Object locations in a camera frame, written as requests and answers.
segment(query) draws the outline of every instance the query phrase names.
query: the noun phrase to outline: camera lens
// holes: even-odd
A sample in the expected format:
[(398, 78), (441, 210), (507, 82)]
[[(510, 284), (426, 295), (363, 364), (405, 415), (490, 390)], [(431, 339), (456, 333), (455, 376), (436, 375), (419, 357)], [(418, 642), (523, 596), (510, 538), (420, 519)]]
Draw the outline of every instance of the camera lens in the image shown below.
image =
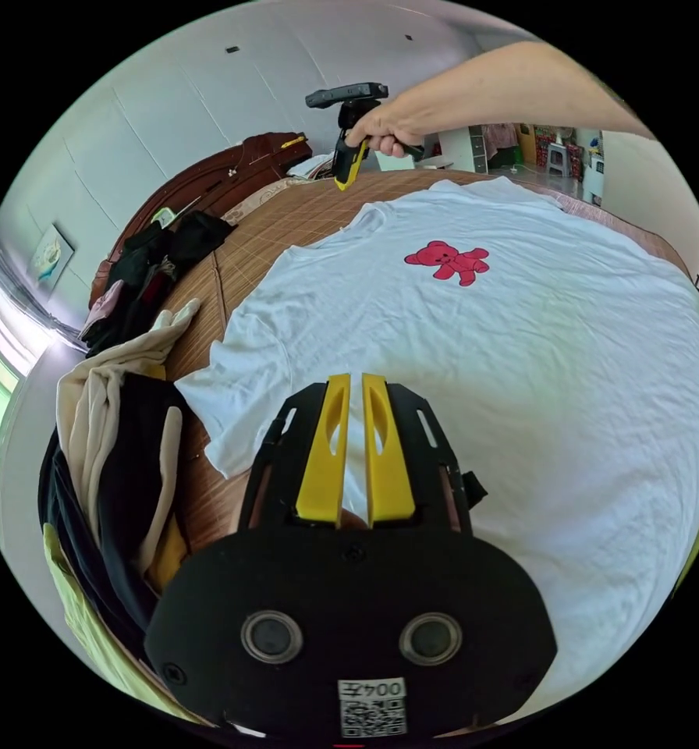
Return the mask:
[(260, 611), (249, 616), (240, 639), (245, 649), (263, 663), (287, 663), (303, 647), (297, 623), (279, 611)]
[(415, 617), (404, 627), (399, 649), (418, 666), (439, 666), (456, 655), (461, 640), (461, 627), (452, 617), (431, 612)]

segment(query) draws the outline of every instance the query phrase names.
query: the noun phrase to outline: framed picture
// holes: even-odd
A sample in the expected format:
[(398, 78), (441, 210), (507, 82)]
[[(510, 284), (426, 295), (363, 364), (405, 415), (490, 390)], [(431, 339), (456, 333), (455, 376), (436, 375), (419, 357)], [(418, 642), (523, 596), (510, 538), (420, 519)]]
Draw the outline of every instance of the framed picture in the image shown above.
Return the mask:
[(37, 289), (50, 293), (74, 250), (51, 224), (37, 245), (27, 274)]

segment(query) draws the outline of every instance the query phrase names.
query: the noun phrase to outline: red teddy bear print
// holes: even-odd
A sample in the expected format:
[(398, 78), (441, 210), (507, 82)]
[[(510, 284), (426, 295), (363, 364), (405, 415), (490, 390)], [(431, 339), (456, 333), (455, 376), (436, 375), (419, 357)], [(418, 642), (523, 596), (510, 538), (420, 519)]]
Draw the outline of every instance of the red teddy bear print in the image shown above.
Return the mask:
[(436, 240), (429, 242), (414, 255), (407, 255), (404, 262), (409, 265), (427, 265), (441, 267), (433, 274), (434, 279), (448, 281), (454, 274), (459, 274), (459, 286), (471, 286), (477, 279), (475, 274), (485, 273), (490, 266), (483, 262), (482, 258), (490, 253), (481, 247), (476, 247), (469, 252), (459, 252), (446, 242)]

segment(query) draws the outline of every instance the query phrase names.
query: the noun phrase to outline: bamboo mat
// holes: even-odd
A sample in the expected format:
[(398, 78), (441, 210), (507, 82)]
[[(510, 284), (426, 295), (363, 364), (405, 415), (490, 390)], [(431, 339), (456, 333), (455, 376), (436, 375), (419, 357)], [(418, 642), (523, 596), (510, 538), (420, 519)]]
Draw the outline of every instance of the bamboo mat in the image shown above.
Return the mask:
[[(433, 170), (372, 173), (360, 176), (346, 192), (337, 190), (330, 179), (293, 185), (243, 218), (222, 246), (186, 274), (165, 302), (165, 308), (173, 311), (193, 297), (202, 303), (190, 328), (168, 357), (168, 379), (176, 380), (208, 365), (209, 346), (224, 336), (232, 311), (287, 247), (304, 246), (333, 234), (349, 224), (364, 203), (388, 201), (424, 190), (442, 177)], [(458, 184), (489, 179), (451, 171), (445, 173), (445, 178)], [(665, 258), (690, 277), (677, 252), (660, 236), (555, 190), (526, 183), (523, 186), (555, 197), (570, 214), (629, 236), (649, 254)], [(192, 552), (228, 533), (233, 508), (243, 497), (247, 483), (247, 474), (224, 479), (204, 456), (207, 443), (203, 426), (191, 417), (181, 446), (178, 496)]]

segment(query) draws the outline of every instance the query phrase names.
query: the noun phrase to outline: white t-shirt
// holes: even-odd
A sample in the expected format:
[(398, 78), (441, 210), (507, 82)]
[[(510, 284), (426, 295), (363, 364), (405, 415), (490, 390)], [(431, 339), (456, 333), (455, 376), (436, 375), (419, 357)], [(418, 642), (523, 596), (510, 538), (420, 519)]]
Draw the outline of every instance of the white t-shirt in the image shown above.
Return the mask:
[(284, 400), (353, 376), (344, 506), (366, 515), (360, 375), (423, 396), (488, 497), (479, 538), (539, 587), (559, 653), (511, 719), (640, 636), (699, 526), (699, 295), (667, 261), (506, 178), (366, 204), (290, 247), (177, 385), (225, 476)]

